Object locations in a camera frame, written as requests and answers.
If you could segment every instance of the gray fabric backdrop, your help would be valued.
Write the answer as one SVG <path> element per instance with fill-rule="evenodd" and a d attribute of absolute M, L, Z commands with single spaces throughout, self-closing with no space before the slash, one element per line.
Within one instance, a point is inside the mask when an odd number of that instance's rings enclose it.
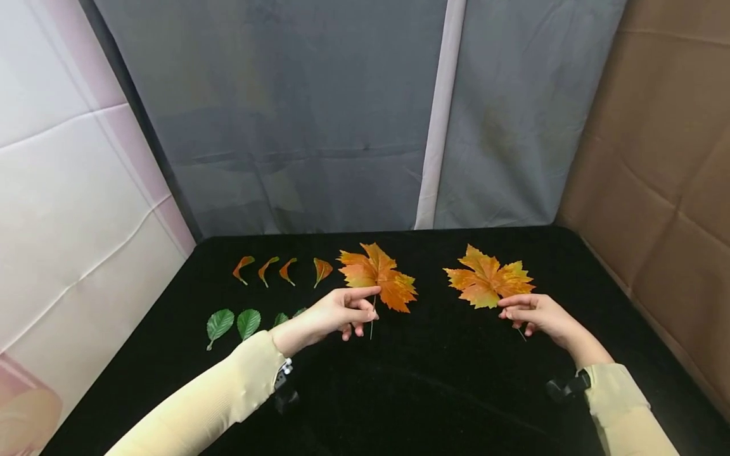
<path fill-rule="evenodd" d="M 626 0 L 467 0 L 435 228 L 555 219 Z"/>
<path fill-rule="evenodd" d="M 446 0 L 96 0 L 203 237 L 408 229 Z"/>
<path fill-rule="evenodd" d="M 447 0 L 95 2 L 200 237 L 413 227 Z M 468 0 L 435 228 L 553 221 L 624 4 Z"/>

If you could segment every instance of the curved orange leaf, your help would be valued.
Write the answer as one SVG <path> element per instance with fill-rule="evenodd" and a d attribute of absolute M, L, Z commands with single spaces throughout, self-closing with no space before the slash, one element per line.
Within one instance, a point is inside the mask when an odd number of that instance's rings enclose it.
<path fill-rule="evenodd" d="M 396 262 L 387 256 L 377 244 L 360 244 L 368 256 L 340 250 L 339 261 L 345 265 L 339 271 L 345 275 L 349 287 L 379 285 L 380 299 L 386 306 L 398 312 L 410 313 L 406 303 L 415 301 L 413 277 L 395 270 Z"/>
<path fill-rule="evenodd" d="M 289 269 L 288 268 L 289 268 L 289 265 L 292 263 L 296 263 L 296 258 L 292 258 L 291 260 L 287 261 L 286 264 L 284 266 L 282 266 L 281 269 L 279 269 L 279 275 L 282 277 L 282 279 L 291 283 L 291 285 L 293 287 L 295 287 L 296 285 L 294 284 L 294 282 L 292 282 L 291 279 L 289 279 Z"/>
<path fill-rule="evenodd" d="M 461 290 L 459 298 L 470 302 L 477 309 L 497 307 L 499 296 L 530 293 L 534 289 L 528 282 L 532 280 L 522 269 L 522 261 L 499 268 L 495 257 L 484 255 L 471 245 L 466 246 L 466 256 L 459 262 L 472 269 L 444 268 L 451 281 L 450 286 Z"/>
<path fill-rule="evenodd" d="M 325 260 L 315 258 L 315 270 L 317 271 L 317 282 L 315 282 L 314 288 L 319 285 L 322 279 L 325 279 L 329 274 L 332 273 L 332 265 L 327 263 Z"/>
<path fill-rule="evenodd" d="M 269 261 L 267 261 L 267 262 L 266 262 L 266 264 L 264 264 L 264 265 L 263 265 L 263 266 L 261 267 L 261 269 L 259 269 L 259 270 L 258 270 L 258 277 L 259 277 L 259 278 L 260 278 L 261 280 L 263 280 L 263 281 L 264 281 L 264 285 L 266 285 L 266 288 L 268 288 L 268 287 L 269 287 L 269 284 L 268 284 L 268 283 L 266 283 L 266 279 L 264 278 L 264 273 L 266 272 L 266 268 L 268 268 L 268 267 L 269 267 L 269 265 L 270 265 L 271 263 L 276 263 L 276 262 L 277 262 L 278 260 L 279 260 L 279 257 L 273 257 L 273 258 L 270 258 L 270 259 L 269 259 Z"/>
<path fill-rule="evenodd" d="M 241 261 L 238 262 L 238 266 L 233 270 L 233 277 L 236 277 L 238 280 L 243 282 L 244 285 L 248 285 L 248 282 L 246 282 L 243 278 L 241 278 L 241 268 L 243 266 L 249 265 L 253 263 L 255 260 L 253 257 L 243 257 L 241 258 Z"/>

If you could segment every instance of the cardboard wall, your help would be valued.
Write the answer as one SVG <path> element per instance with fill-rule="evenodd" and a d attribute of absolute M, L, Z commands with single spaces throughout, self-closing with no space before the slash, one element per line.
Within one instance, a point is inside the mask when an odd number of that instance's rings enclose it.
<path fill-rule="evenodd" d="M 558 222 L 730 421 L 730 2 L 626 7 Z"/>

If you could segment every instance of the black table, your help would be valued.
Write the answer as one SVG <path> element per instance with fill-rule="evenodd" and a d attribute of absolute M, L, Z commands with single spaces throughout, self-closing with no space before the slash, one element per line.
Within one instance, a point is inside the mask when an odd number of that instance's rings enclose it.
<path fill-rule="evenodd" d="M 43 452 L 101 455 L 166 396 L 227 356 L 231 329 L 206 352 L 205 323 L 222 308 L 255 308 L 270 328 L 344 286 L 339 250 L 377 242 L 415 277 L 411 314 L 380 304 L 372 340 L 339 334 L 294 358 L 298 407 L 269 401 L 206 455 L 600 455 L 587 407 L 556 405 L 544 385 L 569 376 L 569 356 L 543 334 L 525 342 L 494 309 L 474 309 L 444 267 L 470 243 L 503 264 L 522 260 L 535 293 L 572 313 L 628 366 L 684 455 L 726 455 L 730 429 L 581 240 L 557 227 L 215 238 L 200 244 Z M 243 255 L 249 286 L 231 272 Z M 271 256 L 282 261 L 256 270 Z M 286 259 L 296 287 L 278 277 Z M 312 258 L 335 271 L 312 289 Z"/>

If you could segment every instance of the black device on wrist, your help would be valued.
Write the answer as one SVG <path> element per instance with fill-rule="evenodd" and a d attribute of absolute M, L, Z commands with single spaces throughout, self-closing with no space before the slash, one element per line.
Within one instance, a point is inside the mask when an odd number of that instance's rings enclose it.
<path fill-rule="evenodd" d="M 576 394 L 586 391 L 590 387 L 591 376 L 588 375 L 588 372 L 586 372 L 585 369 L 580 369 L 577 375 L 567 382 L 553 379 L 545 384 L 547 395 L 549 395 L 550 398 L 557 403 L 563 403 L 570 398 L 575 397 Z"/>
<path fill-rule="evenodd" d="M 291 358 L 286 358 L 274 381 L 274 407 L 281 415 L 284 415 L 287 410 L 299 402 L 299 394 L 286 378 L 292 370 Z"/>

